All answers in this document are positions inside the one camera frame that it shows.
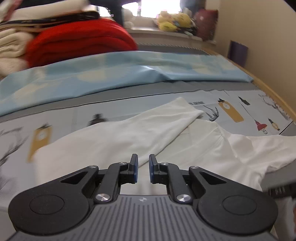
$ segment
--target screw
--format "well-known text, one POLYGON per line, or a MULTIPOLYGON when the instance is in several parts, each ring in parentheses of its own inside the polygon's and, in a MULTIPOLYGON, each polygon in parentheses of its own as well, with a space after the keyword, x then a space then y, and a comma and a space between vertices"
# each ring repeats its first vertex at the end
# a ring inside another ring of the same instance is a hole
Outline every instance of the screw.
POLYGON ((109 199, 110 199, 110 196, 106 193, 100 193, 100 194, 96 195, 96 200, 101 201, 101 202, 108 201, 109 199))
POLYGON ((191 199, 191 197, 187 194, 180 194, 177 196, 177 200, 180 202, 188 202, 191 199))

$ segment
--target folded red blanket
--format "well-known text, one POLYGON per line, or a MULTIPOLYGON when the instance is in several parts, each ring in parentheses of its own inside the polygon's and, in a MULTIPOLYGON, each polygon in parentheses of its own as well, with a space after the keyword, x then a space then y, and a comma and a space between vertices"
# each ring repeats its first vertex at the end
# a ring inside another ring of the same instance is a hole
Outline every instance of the folded red blanket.
POLYGON ((27 46, 30 67, 98 53, 137 50, 129 33, 109 19, 65 23, 40 33, 27 46))

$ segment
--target bed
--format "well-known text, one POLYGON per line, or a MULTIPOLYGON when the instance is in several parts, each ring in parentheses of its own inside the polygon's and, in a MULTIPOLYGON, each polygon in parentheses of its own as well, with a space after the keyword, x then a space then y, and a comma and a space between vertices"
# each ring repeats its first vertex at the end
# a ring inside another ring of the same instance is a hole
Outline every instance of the bed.
MULTIPOLYGON (((216 54, 211 50, 172 45, 139 44, 139 50, 216 54)), ((6 213, 10 200, 17 193, 35 186, 34 152, 41 146, 89 125, 124 120, 182 96, 195 108, 205 111, 203 119, 216 121, 229 132, 247 136, 295 136, 296 125, 293 121, 296 120, 296 114, 273 90, 255 76, 252 77, 252 83, 163 81, 120 87, 1 116, 0 159, 4 163, 0 168, 1 238, 7 238, 12 232, 6 213), (229 108, 221 105, 221 99, 229 108)), ((296 161, 268 173, 262 180, 262 189, 295 181, 295 170, 296 161)), ((290 231, 293 228, 292 213, 289 212, 292 205, 291 199, 279 201, 280 215, 276 230, 283 240, 289 240, 293 235, 290 231)))

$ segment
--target red lamp print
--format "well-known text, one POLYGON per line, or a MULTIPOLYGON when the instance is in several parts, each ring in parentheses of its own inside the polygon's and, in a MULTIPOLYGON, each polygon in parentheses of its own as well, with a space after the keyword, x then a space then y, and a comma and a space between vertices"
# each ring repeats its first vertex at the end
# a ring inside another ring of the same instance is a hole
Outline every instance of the red lamp print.
POLYGON ((257 125, 257 129, 258 131, 262 131, 264 134, 267 134, 267 130, 265 129, 267 127, 266 124, 261 124, 260 122, 254 120, 256 125, 257 125))

